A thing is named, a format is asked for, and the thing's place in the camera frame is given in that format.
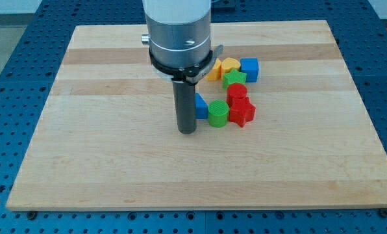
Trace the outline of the black clamp ring mount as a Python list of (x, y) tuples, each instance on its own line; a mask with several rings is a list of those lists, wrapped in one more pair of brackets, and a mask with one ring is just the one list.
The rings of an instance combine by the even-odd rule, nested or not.
[(152, 67), (154, 67), (161, 78), (177, 83), (188, 83), (190, 85), (196, 85), (201, 79), (204, 79), (212, 70), (216, 60), (222, 53), (223, 45), (221, 44), (215, 47), (214, 50), (210, 50), (208, 55), (201, 62), (186, 68), (173, 68), (161, 64), (154, 57), (151, 49), (149, 49)]

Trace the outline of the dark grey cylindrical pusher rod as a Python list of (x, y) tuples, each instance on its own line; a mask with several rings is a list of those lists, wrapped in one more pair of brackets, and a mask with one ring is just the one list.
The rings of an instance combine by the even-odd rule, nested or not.
[(182, 134), (191, 134), (197, 127), (195, 86), (173, 82), (173, 95), (178, 130)]

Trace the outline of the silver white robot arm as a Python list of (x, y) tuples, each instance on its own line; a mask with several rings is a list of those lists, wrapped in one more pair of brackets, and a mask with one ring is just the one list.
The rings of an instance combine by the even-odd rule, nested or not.
[(211, 46), (211, 0), (143, 0), (149, 46), (155, 70), (173, 84), (177, 127), (196, 130), (195, 86), (211, 71), (223, 46)]

